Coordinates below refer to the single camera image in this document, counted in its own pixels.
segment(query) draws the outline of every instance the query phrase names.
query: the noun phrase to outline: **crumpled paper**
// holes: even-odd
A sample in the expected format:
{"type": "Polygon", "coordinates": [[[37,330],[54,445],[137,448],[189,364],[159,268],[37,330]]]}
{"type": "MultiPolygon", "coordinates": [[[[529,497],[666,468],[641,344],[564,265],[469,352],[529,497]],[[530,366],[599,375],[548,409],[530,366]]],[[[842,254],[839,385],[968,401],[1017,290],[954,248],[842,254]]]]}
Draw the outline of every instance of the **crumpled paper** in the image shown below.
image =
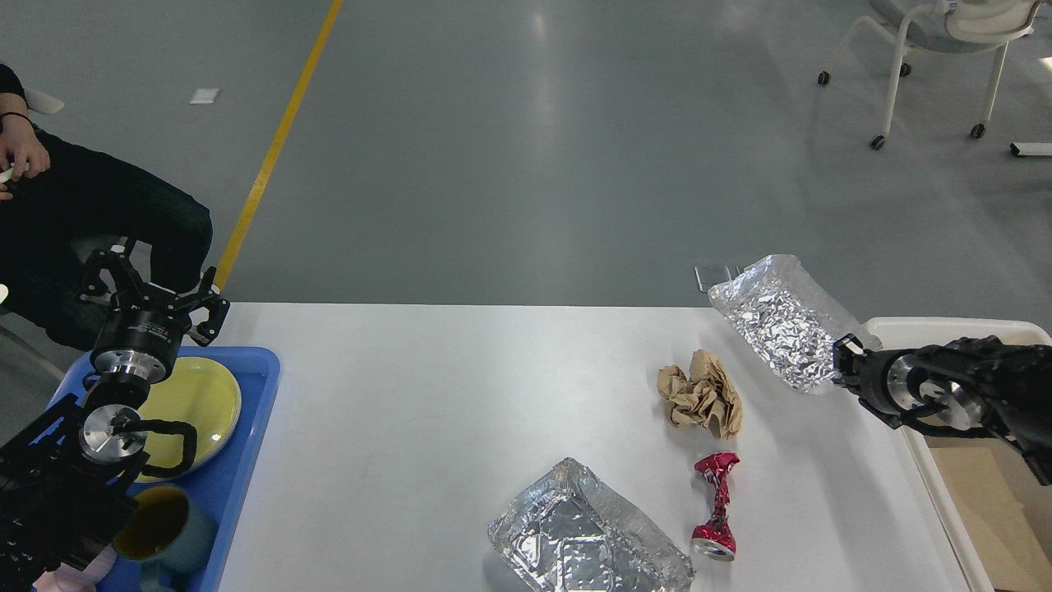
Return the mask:
{"type": "Polygon", "coordinates": [[[673,426],[699,425],[708,428],[716,422],[717,437],[732,438],[742,431],[742,400],[720,356],[697,350],[690,360],[690,377],[679,366],[666,366],[658,372],[658,392],[668,407],[673,426]]]}

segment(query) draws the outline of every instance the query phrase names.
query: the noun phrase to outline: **yellow floor line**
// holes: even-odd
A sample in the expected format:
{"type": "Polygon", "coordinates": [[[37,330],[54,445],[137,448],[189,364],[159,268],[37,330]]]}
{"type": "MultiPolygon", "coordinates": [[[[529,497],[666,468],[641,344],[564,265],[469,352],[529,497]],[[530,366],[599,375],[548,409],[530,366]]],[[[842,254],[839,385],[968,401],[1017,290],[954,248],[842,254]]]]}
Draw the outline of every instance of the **yellow floor line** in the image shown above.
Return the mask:
{"type": "Polygon", "coordinates": [[[325,48],[325,42],[328,40],[328,35],[332,29],[332,23],[336,21],[337,14],[340,13],[341,4],[343,4],[343,0],[332,0],[332,4],[329,6],[325,22],[322,23],[322,29],[318,33],[318,38],[315,39],[315,46],[310,48],[310,55],[307,56],[307,63],[303,64],[300,80],[296,83],[296,89],[292,90],[292,96],[288,99],[288,104],[285,106],[285,114],[281,117],[278,130],[274,132],[270,147],[266,150],[266,156],[263,158],[263,165],[260,166],[260,171],[256,175],[252,188],[248,191],[245,205],[241,208],[241,215],[238,216],[238,223],[234,226],[230,239],[226,241],[226,248],[223,249],[223,257],[219,260],[219,270],[216,273],[216,285],[220,288],[226,283],[226,278],[229,277],[230,269],[234,267],[234,261],[238,258],[238,252],[241,251],[241,244],[245,241],[245,236],[248,233],[248,226],[251,225],[252,218],[256,216],[256,208],[259,207],[260,200],[263,198],[263,191],[270,180],[270,172],[274,171],[274,165],[278,162],[281,147],[285,144],[288,130],[292,127],[296,114],[300,110],[303,95],[307,91],[307,86],[310,85],[310,77],[315,74],[318,59],[322,55],[322,49],[325,48]]]}

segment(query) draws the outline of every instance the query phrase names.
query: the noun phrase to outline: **blue tray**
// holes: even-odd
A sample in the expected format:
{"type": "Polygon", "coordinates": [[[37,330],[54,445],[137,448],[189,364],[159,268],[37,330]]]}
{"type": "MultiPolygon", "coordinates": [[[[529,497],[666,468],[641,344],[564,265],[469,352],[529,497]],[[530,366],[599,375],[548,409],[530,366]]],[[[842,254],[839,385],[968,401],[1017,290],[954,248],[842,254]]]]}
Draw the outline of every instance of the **blue tray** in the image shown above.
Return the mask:
{"type": "MultiPolygon", "coordinates": [[[[211,548],[208,565],[186,578],[186,592],[214,592],[219,588],[226,555],[234,542],[241,505],[248,491],[256,457],[259,455],[263,433],[270,417],[270,408],[278,393],[281,365],[270,350],[263,348],[197,348],[184,347],[180,358],[209,359],[225,366],[241,387],[241,415],[234,436],[219,453],[188,475],[170,483],[185,489],[219,525],[216,544],[211,548]]],[[[50,405],[68,393],[83,400],[85,392],[81,380],[90,372],[88,355],[81,356],[66,372],[50,405]]],[[[156,484],[135,484],[128,495],[156,484]]],[[[99,592],[136,592],[139,590],[139,565],[118,557],[114,569],[97,586],[99,592]]]]}

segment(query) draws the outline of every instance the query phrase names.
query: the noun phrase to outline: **mug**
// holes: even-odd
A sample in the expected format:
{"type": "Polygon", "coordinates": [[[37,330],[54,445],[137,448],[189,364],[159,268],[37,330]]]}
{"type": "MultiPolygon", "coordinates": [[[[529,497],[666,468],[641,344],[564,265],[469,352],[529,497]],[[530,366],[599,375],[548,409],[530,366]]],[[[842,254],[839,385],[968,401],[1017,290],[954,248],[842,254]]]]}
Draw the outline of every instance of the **mug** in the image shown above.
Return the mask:
{"type": "Polygon", "coordinates": [[[142,592],[176,592],[176,581],[203,568],[216,539],[216,520],[181,488],[153,487],[135,496],[139,509],[114,538],[114,549],[140,565],[142,592]],[[161,584],[171,577],[173,587],[161,584]]]}

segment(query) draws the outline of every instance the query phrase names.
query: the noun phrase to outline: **wristband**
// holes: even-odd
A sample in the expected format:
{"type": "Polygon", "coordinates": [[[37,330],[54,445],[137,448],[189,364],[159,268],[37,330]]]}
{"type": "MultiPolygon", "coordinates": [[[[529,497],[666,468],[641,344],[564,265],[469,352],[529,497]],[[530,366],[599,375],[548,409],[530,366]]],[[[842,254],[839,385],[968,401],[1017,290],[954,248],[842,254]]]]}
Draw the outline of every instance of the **wristband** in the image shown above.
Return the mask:
{"type": "Polygon", "coordinates": [[[33,125],[33,120],[29,119],[28,116],[22,115],[21,113],[18,113],[17,110],[7,110],[7,111],[4,111],[4,113],[0,113],[0,129],[3,129],[3,118],[7,117],[8,115],[15,115],[15,116],[21,117],[22,119],[28,121],[29,125],[33,125]]]}

